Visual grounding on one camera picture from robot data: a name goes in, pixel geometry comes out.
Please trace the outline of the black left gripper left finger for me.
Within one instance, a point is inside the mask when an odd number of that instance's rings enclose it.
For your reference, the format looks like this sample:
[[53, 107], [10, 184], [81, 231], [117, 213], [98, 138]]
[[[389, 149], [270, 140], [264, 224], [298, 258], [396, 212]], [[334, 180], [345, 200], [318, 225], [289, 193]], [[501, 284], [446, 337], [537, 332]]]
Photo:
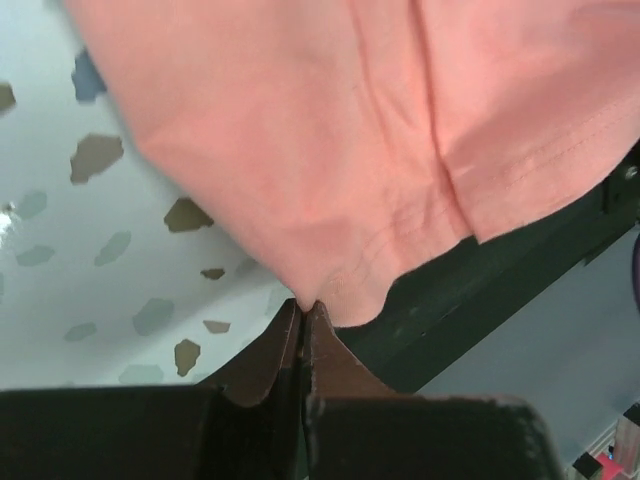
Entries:
[[292, 479], [302, 313], [194, 385], [67, 387], [1, 395], [5, 479]]

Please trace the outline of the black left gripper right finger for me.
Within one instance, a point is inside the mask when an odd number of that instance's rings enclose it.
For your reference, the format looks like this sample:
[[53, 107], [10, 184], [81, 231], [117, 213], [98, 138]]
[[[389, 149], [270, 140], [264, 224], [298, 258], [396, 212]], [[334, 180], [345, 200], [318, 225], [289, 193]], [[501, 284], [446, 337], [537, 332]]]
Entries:
[[536, 410], [512, 396], [401, 394], [337, 337], [326, 307], [305, 316], [312, 479], [560, 479]]

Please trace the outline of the salmon pink t shirt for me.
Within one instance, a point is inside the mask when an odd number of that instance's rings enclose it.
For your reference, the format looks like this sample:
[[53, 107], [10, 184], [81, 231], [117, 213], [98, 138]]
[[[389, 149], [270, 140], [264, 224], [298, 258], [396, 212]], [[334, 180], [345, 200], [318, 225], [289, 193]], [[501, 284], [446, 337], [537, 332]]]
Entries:
[[69, 1], [143, 157], [309, 309], [540, 220], [639, 137], [635, 1]]

